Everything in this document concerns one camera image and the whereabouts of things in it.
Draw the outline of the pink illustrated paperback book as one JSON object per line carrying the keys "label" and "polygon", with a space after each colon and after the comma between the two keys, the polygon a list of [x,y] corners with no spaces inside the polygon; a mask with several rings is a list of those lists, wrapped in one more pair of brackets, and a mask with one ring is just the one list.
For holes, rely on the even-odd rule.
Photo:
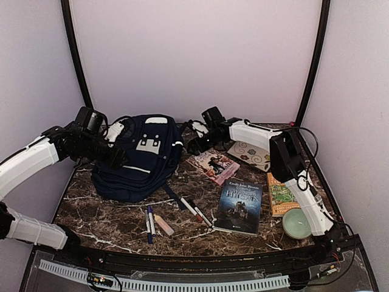
{"label": "pink illustrated paperback book", "polygon": [[191,155],[186,161],[219,186],[240,168],[238,163],[215,149],[197,156]]}

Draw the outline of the navy blue student backpack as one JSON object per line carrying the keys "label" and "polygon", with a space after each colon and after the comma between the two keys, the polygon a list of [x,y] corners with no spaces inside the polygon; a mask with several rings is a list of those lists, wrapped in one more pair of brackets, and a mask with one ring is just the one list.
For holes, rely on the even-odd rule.
{"label": "navy blue student backpack", "polygon": [[185,210],[167,185],[179,166],[184,146],[182,130],[175,120],[163,114],[146,114],[122,116],[115,122],[125,126],[114,142],[125,151],[125,160],[117,169],[95,162],[91,179],[97,194],[106,200],[138,203],[163,188]]}

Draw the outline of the Wuthering Heights blue book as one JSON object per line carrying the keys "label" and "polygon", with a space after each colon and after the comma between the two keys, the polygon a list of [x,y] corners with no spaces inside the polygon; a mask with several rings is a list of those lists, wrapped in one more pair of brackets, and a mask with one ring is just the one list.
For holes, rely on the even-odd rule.
{"label": "Wuthering Heights blue book", "polygon": [[228,179],[224,182],[216,221],[217,231],[256,236],[259,228],[263,187]]}

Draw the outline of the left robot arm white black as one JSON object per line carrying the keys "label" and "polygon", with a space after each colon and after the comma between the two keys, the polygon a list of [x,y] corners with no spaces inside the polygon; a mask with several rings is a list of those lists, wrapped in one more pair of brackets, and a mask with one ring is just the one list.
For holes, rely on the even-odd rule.
{"label": "left robot arm white black", "polygon": [[[54,126],[41,133],[33,142],[1,162],[1,199],[21,183],[41,170],[66,158],[73,161],[89,159],[117,169],[125,151],[115,145],[124,126],[115,122],[102,127],[104,114],[85,106],[75,120],[65,127]],[[45,223],[25,216],[1,203],[1,238],[16,239],[34,245],[61,250],[73,265],[86,260],[85,250],[70,242],[71,232],[56,224]]]}

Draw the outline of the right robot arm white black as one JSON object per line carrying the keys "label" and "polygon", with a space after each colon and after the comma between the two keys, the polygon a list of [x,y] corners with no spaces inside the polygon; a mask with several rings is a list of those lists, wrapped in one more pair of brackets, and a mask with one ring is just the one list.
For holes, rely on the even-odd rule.
{"label": "right robot arm white black", "polygon": [[200,155],[220,142],[245,142],[267,150],[270,172],[293,193],[308,219],[314,242],[310,258],[316,264],[325,263],[334,253],[333,243],[340,237],[334,219],[309,177],[309,167],[301,153],[295,127],[271,129],[255,125],[247,119],[226,119],[217,107],[202,113],[208,132],[189,141],[187,151]]}

